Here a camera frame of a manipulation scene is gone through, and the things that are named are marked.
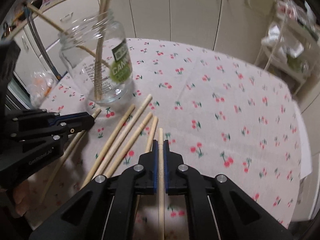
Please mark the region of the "person's left hand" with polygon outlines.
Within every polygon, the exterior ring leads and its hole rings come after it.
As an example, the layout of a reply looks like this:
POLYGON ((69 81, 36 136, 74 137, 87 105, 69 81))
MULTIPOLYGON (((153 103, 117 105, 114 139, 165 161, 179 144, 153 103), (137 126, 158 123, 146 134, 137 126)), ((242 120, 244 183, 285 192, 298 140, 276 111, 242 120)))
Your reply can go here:
POLYGON ((14 189, 12 196, 15 202, 15 211, 22 217, 30 209, 31 205, 29 181, 25 180, 18 185, 14 189))

